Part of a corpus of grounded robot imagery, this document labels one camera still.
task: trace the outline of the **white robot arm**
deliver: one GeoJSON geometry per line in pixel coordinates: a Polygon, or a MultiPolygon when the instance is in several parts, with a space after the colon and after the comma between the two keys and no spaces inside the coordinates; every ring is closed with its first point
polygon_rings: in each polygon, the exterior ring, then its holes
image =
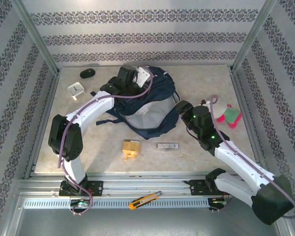
{"type": "Polygon", "coordinates": [[[212,194],[227,192],[248,204],[265,224],[272,224],[293,208],[288,179],[263,169],[242,153],[229,137],[216,130],[208,107],[193,107],[187,101],[176,104],[181,119],[192,130],[201,147],[229,165],[238,176],[222,169],[206,175],[206,186],[212,194]]]}
{"type": "MultiPolygon", "coordinates": [[[[98,100],[100,97],[110,95],[105,91],[99,91],[95,97],[93,97],[88,103],[98,100]]],[[[108,97],[99,100],[98,102],[93,103],[87,107],[78,117],[73,121],[73,124],[78,124],[81,128],[82,136],[85,133],[86,128],[93,123],[101,114],[112,109],[114,107],[115,99],[113,97],[108,97]]],[[[67,115],[67,119],[71,120],[81,108],[75,110],[74,112],[67,115]]],[[[77,183],[80,183],[86,176],[80,156],[74,160],[65,161],[64,166],[68,174],[75,180],[77,183]]]]}

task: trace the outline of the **black bracket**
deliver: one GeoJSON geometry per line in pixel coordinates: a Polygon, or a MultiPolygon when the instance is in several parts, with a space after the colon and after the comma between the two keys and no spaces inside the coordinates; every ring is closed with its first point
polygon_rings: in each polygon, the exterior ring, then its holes
{"type": "Polygon", "coordinates": [[[223,195],[224,193],[219,190],[211,191],[206,185],[205,179],[192,179],[190,181],[184,181],[184,183],[190,185],[191,196],[207,196],[207,195],[223,195]]]}
{"type": "MultiPolygon", "coordinates": [[[[103,192],[103,181],[87,181],[85,184],[85,189],[88,190],[93,197],[101,197],[103,192]]],[[[74,188],[67,179],[61,182],[60,197],[83,197],[88,196],[88,194],[84,191],[78,191],[74,188]]]]}
{"type": "Polygon", "coordinates": [[[206,175],[206,179],[192,179],[190,181],[185,181],[186,184],[190,185],[191,196],[201,196],[201,195],[223,195],[217,189],[214,180],[220,174],[225,173],[223,169],[217,168],[206,175]]]}

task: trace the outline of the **orange box cutter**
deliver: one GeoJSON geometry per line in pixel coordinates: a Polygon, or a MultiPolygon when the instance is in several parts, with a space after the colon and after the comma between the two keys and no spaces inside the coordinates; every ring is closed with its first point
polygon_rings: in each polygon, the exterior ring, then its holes
{"type": "Polygon", "coordinates": [[[138,198],[129,204],[129,208],[131,210],[134,210],[139,207],[142,207],[143,205],[148,204],[148,203],[158,199],[158,196],[161,196],[161,195],[162,195],[162,191],[158,191],[156,193],[152,193],[152,194],[147,195],[145,197],[138,198]]]}

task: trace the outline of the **metal bar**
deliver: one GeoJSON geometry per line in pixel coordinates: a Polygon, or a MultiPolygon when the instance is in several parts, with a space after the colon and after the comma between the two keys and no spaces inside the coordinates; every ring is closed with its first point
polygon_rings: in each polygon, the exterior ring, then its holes
{"type": "MultiPolygon", "coordinates": [[[[227,171],[231,175],[236,175],[234,171],[227,171]]],[[[188,177],[194,179],[198,176],[205,176],[209,172],[190,172],[190,171],[150,171],[150,172],[97,172],[87,173],[88,177],[103,177],[103,178],[120,178],[120,177],[141,177],[143,178],[155,178],[155,177],[188,177]]],[[[31,178],[42,177],[63,177],[64,173],[32,173],[31,178]]]]}
{"type": "Polygon", "coordinates": [[[280,218],[276,225],[281,236],[295,236],[295,229],[290,219],[280,218]]]}
{"type": "Polygon", "coordinates": [[[236,74],[234,73],[230,73],[231,79],[232,79],[232,83],[233,83],[233,87],[235,90],[235,94],[238,100],[238,104],[240,107],[240,110],[242,112],[242,116],[243,116],[243,120],[244,120],[244,124],[247,130],[247,134],[248,134],[248,138],[251,144],[251,149],[254,153],[256,162],[258,164],[261,165],[261,167],[266,168],[266,162],[264,160],[262,151],[261,151],[261,147],[259,145],[258,142],[258,138],[257,138],[257,134],[256,131],[254,130],[254,126],[251,120],[251,117],[249,115],[249,110],[248,110],[248,106],[245,102],[244,99],[244,95],[243,92],[241,90],[241,87],[239,86],[239,81],[238,81],[238,77],[236,74]]]}
{"type": "Polygon", "coordinates": [[[19,222],[21,219],[22,211],[23,211],[23,198],[19,198],[14,207],[13,217],[10,220],[10,223],[7,227],[6,234],[7,236],[16,235],[17,229],[19,227],[19,222]]]}
{"type": "Polygon", "coordinates": [[[233,65],[231,66],[232,71],[236,72],[241,64],[241,62],[244,60],[251,44],[255,40],[258,32],[262,28],[262,25],[264,24],[267,16],[269,15],[270,11],[272,10],[274,4],[276,3],[276,0],[265,0],[265,3],[263,7],[261,8],[254,24],[252,25],[244,43],[242,44],[239,52],[237,53],[237,56],[234,60],[233,65]]]}
{"type": "Polygon", "coordinates": [[[23,24],[25,25],[26,29],[28,30],[29,34],[31,35],[34,43],[37,45],[40,53],[42,54],[43,58],[45,59],[46,63],[48,64],[49,68],[53,72],[53,75],[56,75],[59,71],[57,64],[49,52],[42,36],[40,35],[33,19],[31,18],[29,12],[27,11],[24,3],[22,0],[11,0],[11,3],[18,13],[19,17],[21,18],[23,24]]]}
{"type": "MultiPolygon", "coordinates": [[[[92,209],[128,209],[133,199],[95,199],[92,209]]],[[[69,199],[25,199],[25,209],[66,209],[69,199]]],[[[158,198],[141,208],[203,208],[210,207],[206,197],[198,198],[158,198]]]]}
{"type": "Polygon", "coordinates": [[[12,218],[13,218],[14,212],[16,210],[17,201],[18,201],[17,199],[11,200],[11,203],[9,206],[9,212],[7,213],[7,216],[6,216],[6,219],[4,222],[4,226],[3,226],[3,229],[1,232],[1,236],[8,235],[7,233],[8,233],[9,227],[11,226],[12,218]]]}
{"type": "MultiPolygon", "coordinates": [[[[191,197],[190,186],[184,183],[185,180],[204,179],[205,176],[197,175],[179,177],[159,177],[154,176],[150,179],[143,177],[89,177],[89,180],[104,181],[102,197],[131,198],[139,197],[156,191],[162,191],[168,198],[191,197]]],[[[22,179],[17,182],[15,195],[25,196],[32,194],[35,196],[53,195],[58,196],[62,177],[58,178],[30,178],[22,179]]]]}
{"type": "Polygon", "coordinates": [[[39,130],[38,130],[38,135],[37,135],[37,139],[35,141],[34,147],[33,147],[32,155],[29,158],[28,168],[26,169],[26,172],[25,172],[25,178],[29,178],[32,171],[35,169],[33,164],[35,162],[37,162],[38,155],[40,152],[40,147],[43,143],[43,138],[44,138],[46,126],[48,123],[48,118],[49,118],[49,114],[51,111],[51,107],[53,105],[54,97],[56,94],[59,78],[60,78],[60,73],[58,75],[56,75],[56,77],[54,78],[53,84],[51,86],[51,91],[49,93],[49,97],[48,97],[47,104],[45,107],[44,115],[42,117],[42,123],[39,127],[39,130]]]}

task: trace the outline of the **plush toy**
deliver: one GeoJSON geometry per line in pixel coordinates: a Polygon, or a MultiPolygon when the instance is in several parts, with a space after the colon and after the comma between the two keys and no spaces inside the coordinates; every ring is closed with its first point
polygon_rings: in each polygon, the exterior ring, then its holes
{"type": "MultiPolygon", "coordinates": [[[[208,110],[211,112],[210,101],[202,100],[201,105],[208,107],[208,110]]],[[[230,104],[227,104],[221,98],[218,98],[217,102],[213,104],[213,115],[219,123],[226,120],[232,129],[237,126],[238,121],[242,117],[241,111],[232,108],[230,104]]]]}

